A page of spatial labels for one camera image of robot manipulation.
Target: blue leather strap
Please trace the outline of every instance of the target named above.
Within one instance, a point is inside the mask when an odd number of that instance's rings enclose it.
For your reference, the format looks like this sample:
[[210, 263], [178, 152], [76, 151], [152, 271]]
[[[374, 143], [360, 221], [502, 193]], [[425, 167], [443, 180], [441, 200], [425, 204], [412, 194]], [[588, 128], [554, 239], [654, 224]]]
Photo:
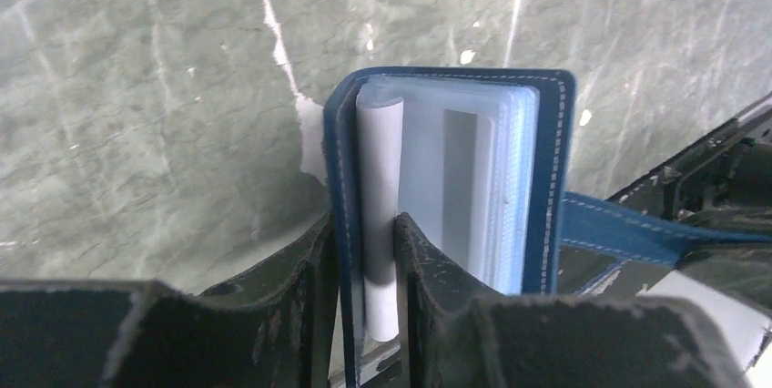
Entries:
[[690, 227], [574, 192], [565, 192], [562, 203], [561, 244], [620, 260], [673, 266], [707, 243], [772, 243], [770, 236]]

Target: white stitching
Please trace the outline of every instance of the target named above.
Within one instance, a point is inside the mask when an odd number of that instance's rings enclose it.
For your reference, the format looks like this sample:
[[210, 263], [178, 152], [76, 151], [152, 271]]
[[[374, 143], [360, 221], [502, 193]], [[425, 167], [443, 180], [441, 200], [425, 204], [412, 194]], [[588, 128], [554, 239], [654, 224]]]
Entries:
[[569, 240], [568, 238], [561, 238], [561, 240], [563, 242], [568, 243], [568, 244], [578, 245], [578, 246], [581, 246], [581, 247], [588, 247], [588, 248], [593, 249], [595, 251], [603, 251], [603, 252], [607, 252], [607, 253], [613, 253], [616, 256], [623, 256], [623, 257], [626, 257], [626, 258], [629, 258], [629, 259], [640, 260], [642, 262], [654, 263], [654, 264], [657, 264], [657, 265], [672, 265], [673, 264], [673, 262], [668, 262], [666, 260], [651, 258], [651, 257], [648, 257], [648, 256], [642, 256], [640, 254], [634, 254], [634, 253], [631, 253], [631, 252], [625, 251], [625, 250], [612, 249], [610, 247], [593, 244], [592, 242], [586, 242], [584, 240]]
[[[559, 163], [559, 155], [560, 155], [560, 147], [561, 147], [561, 136], [563, 134], [563, 118], [564, 118], [564, 112], [565, 112], [565, 82], [563, 80], [560, 80], [556, 77], [541, 77], [541, 76], [483, 76], [483, 75], [469, 75], [469, 74], [390, 74], [390, 73], [381, 73], [381, 74], [373, 74], [373, 75], [380, 75], [380, 76], [388, 76], [388, 77], [448, 77], [448, 78], [484, 78], [486, 80], [492, 80], [492, 79], [498, 79], [503, 78], [506, 80], [517, 80], [517, 79], [537, 79], [537, 80], [544, 80], [544, 81], [552, 81], [557, 82], [558, 88], [560, 89], [560, 100], [559, 100], [559, 107], [560, 110], [558, 111], [558, 121], [557, 126], [555, 128], [555, 148], [554, 148], [554, 164], [553, 164], [553, 173], [551, 176], [552, 182], [550, 183], [550, 190], [547, 194], [547, 212], [545, 214], [545, 224], [544, 224], [544, 245], [543, 245], [543, 251], [542, 251], [542, 278], [541, 278], [541, 293], [546, 293], [547, 291], [547, 267], [549, 266], [549, 254], [550, 254], [550, 237], [552, 236], [552, 219], [554, 215], [554, 208], [556, 207], [556, 202], [554, 201], [554, 194], [555, 194], [555, 187], [556, 183], [555, 180], [557, 179], [557, 171], [560, 168]], [[354, 81], [354, 83], [358, 83], [361, 80], [366, 79], [367, 77], [358, 78]], [[351, 87], [351, 91], [343, 98], [342, 103], [344, 104], [351, 96], [351, 93], [353, 93], [353, 89], [356, 88], [355, 86]], [[343, 104], [340, 105], [338, 116], [340, 116], [340, 111], [342, 110]], [[340, 137], [336, 140], [336, 145], [338, 146], [338, 160], [339, 160], [339, 168], [343, 167], [343, 155], [340, 151]], [[343, 176], [342, 171], [339, 171], [339, 178], [340, 178], [340, 194], [343, 197], [343, 204], [345, 205], [345, 199], [346, 199], [346, 193], [345, 193], [345, 185], [343, 183]], [[350, 240], [350, 232], [349, 232], [349, 220], [346, 215], [346, 208], [343, 207], [343, 219], [346, 222], [346, 237]]]
[[563, 201], [575, 204], [575, 205], [577, 205], [579, 207], [582, 207], [582, 208], [585, 208], [585, 209], [590, 209], [590, 210], [596, 210], [596, 211], [603, 212], [603, 213], [605, 213], [607, 215], [611, 215], [614, 218], [618, 218], [618, 219], [624, 220], [627, 224], [632, 224], [632, 225], [634, 225], [636, 227], [639, 227], [641, 229], [651, 230], [651, 231], [653, 231], [655, 233], [664, 233], [666, 235], [669, 235], [667, 237], [667, 239], [686, 238], [688, 240], [701, 240], [697, 236], [689, 235], [689, 234], [686, 234], [686, 233], [684, 233], [682, 231], [672, 231], [672, 230], [668, 230], [668, 229], [663, 229], [661, 227], [653, 227], [649, 223], [642, 222], [642, 221], [636, 220], [634, 218], [624, 217], [622, 214], [620, 214], [618, 212], [614, 212], [613, 210], [602, 208], [600, 206], [593, 206], [591, 204], [587, 204], [587, 203], [585, 203], [583, 201], [579, 201], [579, 200], [576, 200], [576, 199], [563, 199]]

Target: leather cover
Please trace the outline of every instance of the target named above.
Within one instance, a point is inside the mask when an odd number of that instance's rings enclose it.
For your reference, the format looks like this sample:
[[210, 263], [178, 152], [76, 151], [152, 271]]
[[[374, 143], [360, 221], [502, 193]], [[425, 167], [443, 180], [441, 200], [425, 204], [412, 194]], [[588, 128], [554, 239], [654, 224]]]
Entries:
[[523, 292], [550, 292], [556, 282], [556, 219], [572, 127], [575, 82], [562, 70], [376, 67], [346, 77], [324, 107], [324, 145], [340, 258], [340, 305], [346, 380], [359, 385], [364, 340], [356, 97], [368, 77], [443, 77], [531, 87], [539, 95], [532, 194], [526, 238]]

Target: paper roll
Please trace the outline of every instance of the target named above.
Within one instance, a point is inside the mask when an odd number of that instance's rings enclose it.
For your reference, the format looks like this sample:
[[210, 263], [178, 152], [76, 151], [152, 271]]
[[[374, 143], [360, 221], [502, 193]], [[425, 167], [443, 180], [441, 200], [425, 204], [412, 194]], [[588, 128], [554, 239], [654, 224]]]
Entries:
[[365, 322], [378, 342], [399, 333], [392, 234], [400, 190], [402, 112], [400, 99], [357, 106]]

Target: marble surface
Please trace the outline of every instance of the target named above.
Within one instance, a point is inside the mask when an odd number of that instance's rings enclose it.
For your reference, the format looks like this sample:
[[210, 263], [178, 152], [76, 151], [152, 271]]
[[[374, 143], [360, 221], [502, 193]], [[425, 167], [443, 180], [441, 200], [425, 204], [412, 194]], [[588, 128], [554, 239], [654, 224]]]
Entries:
[[570, 69], [603, 197], [772, 89], [769, 5], [0, 0], [0, 275], [244, 270], [328, 207], [320, 104], [365, 66]]

